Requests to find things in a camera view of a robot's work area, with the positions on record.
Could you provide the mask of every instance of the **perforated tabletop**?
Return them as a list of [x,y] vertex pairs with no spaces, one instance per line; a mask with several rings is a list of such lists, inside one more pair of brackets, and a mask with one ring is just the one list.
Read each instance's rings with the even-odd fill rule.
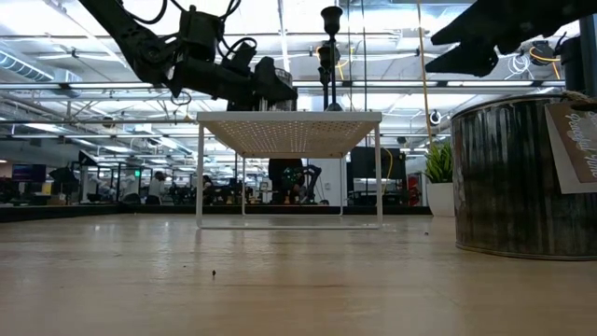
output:
[[342,158],[379,112],[200,112],[197,121],[245,158]]

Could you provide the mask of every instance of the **white table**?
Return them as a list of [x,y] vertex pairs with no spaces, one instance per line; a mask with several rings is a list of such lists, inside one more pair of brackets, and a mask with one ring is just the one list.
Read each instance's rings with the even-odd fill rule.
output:
[[[377,221],[382,224],[382,154],[379,112],[199,112],[197,176],[203,175],[205,129],[243,157],[243,215],[246,158],[339,159],[340,187],[343,185],[344,157],[367,134],[375,132],[375,176],[377,179]],[[305,227],[222,227],[203,226],[203,190],[197,187],[197,226],[203,229],[378,229],[379,226]],[[343,200],[340,204],[342,215]]]

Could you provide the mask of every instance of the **green plant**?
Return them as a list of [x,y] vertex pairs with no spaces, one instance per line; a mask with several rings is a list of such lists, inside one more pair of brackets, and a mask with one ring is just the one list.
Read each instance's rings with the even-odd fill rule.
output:
[[451,183],[452,159],[450,143],[432,145],[427,158],[425,175],[431,183]]

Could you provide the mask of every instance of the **wooden floor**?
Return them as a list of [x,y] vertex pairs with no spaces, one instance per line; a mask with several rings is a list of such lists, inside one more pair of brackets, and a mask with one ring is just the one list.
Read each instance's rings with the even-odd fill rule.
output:
[[597,263],[465,252],[452,220],[385,221],[381,231],[198,231],[193,217],[156,215],[2,224],[0,335],[597,335]]

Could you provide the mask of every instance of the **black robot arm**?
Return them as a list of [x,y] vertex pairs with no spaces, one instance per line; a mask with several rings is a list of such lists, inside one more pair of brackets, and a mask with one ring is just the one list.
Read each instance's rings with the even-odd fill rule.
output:
[[560,27],[597,12],[594,0],[478,0],[431,37],[434,45],[460,43],[425,67],[432,73],[489,75],[503,54],[538,35],[549,37]]
[[187,88],[247,106],[261,98],[271,104],[297,98],[275,75],[272,58],[262,58],[251,72],[256,51],[245,42],[231,59],[214,63],[216,46],[224,36],[224,22],[217,16],[191,6],[181,14],[178,33],[159,37],[137,23],[121,0],[79,1],[114,38],[139,79],[165,85],[175,97]]

